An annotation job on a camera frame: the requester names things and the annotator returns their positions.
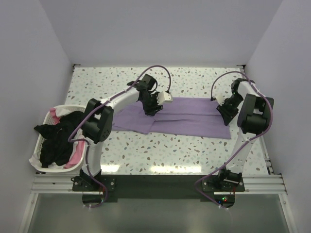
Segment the purple t shirt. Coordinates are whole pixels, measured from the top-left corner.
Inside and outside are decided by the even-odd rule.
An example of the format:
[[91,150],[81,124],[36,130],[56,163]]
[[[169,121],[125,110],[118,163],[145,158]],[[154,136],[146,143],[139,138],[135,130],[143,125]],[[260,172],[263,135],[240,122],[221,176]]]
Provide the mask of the purple t shirt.
[[217,107],[216,101],[206,98],[174,98],[155,116],[147,116],[137,101],[116,113],[112,130],[230,139],[229,127]]

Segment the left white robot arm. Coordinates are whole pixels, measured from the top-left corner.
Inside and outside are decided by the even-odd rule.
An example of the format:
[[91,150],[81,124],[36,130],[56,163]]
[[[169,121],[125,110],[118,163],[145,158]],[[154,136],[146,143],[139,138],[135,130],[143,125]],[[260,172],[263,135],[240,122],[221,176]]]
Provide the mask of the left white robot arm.
[[153,90],[157,81],[145,74],[142,80],[136,79],[127,84],[121,92],[103,100],[90,99],[84,111],[84,118],[77,126],[83,133],[86,142],[84,164],[80,170],[84,178],[84,186],[89,190],[100,187],[101,179],[101,151],[104,141],[110,136],[115,115],[130,104],[140,102],[143,113],[153,117],[163,109],[166,101],[172,101],[167,91]]

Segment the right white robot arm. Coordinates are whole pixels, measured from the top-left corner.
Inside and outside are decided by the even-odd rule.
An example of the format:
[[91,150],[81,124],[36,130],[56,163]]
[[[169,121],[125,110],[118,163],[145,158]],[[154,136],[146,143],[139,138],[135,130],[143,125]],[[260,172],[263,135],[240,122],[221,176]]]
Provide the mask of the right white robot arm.
[[221,168],[214,178],[216,188],[227,191],[242,184],[242,173],[247,156],[256,141],[271,127],[271,110],[274,99],[265,97],[253,81],[241,78],[231,85],[229,98],[217,97],[217,110],[227,126],[237,118],[238,139],[231,153],[232,159]]

